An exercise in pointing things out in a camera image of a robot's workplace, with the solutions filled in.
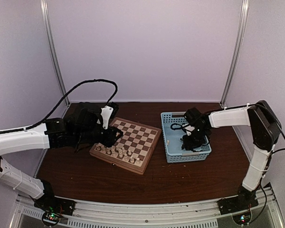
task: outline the dark wooden surface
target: dark wooden surface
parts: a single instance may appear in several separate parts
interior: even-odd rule
[[[74,110],[72,104],[68,114]],[[214,103],[120,103],[118,117],[161,128],[162,112],[201,112]],[[205,161],[169,164],[162,136],[144,173],[139,175],[92,157],[88,149],[49,150],[38,177],[49,181],[57,196],[106,203],[176,203],[235,195],[249,167],[231,127],[212,130],[212,152]]]

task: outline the chessboard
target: chessboard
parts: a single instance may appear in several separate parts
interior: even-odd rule
[[[143,174],[147,168],[162,130],[121,118],[110,124],[123,131],[123,136],[111,148],[95,144],[90,154],[123,169]]]

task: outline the white wall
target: white wall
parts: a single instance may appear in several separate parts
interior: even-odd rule
[[[219,101],[241,1],[50,0],[66,88],[93,78],[118,101]],[[105,101],[111,85],[84,85],[70,101]]]
[[[40,2],[0,1],[0,129],[30,125],[61,97],[51,63]],[[55,116],[61,116],[59,107]],[[4,156],[33,175],[41,150]],[[7,227],[16,192],[0,184],[0,228]]]
[[[227,104],[268,101],[285,133],[285,1],[252,0],[246,34]],[[249,128],[239,128],[252,155]],[[285,146],[283,138],[276,148]],[[266,181],[272,183],[285,219],[285,152],[273,156]]]

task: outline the light blue basket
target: light blue basket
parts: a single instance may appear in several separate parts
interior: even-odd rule
[[[194,150],[196,152],[181,149],[181,138],[185,133],[182,130],[174,131],[170,128],[170,126],[173,123],[187,123],[186,119],[182,117],[184,114],[184,112],[161,114],[162,135],[165,143],[166,157],[168,163],[202,161],[205,160],[211,152],[211,147],[209,144],[206,146],[195,148]]]

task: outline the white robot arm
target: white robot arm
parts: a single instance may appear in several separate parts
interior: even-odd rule
[[[255,192],[267,171],[278,137],[281,133],[283,134],[281,124],[268,103],[259,101],[256,104],[224,108],[204,114],[192,108],[185,113],[184,117],[188,124],[173,128],[173,125],[179,125],[176,123],[172,124],[171,128],[182,129],[186,133],[182,138],[182,149],[190,151],[206,143],[205,137],[211,134],[212,128],[238,125],[251,127],[254,154],[248,172],[238,189],[238,197],[222,199],[218,204],[221,214],[257,205],[254,200]]]
[[[92,103],[79,103],[74,114],[64,119],[48,119],[34,128],[23,127],[22,131],[0,131],[0,181],[28,194],[43,210],[59,211],[65,202],[58,202],[50,183],[28,176],[1,156],[18,151],[65,146],[79,150],[79,145],[84,143],[93,145],[99,142],[111,147],[123,135],[119,129],[109,126],[109,119],[115,116],[117,110],[118,105],[114,103],[103,108]]]

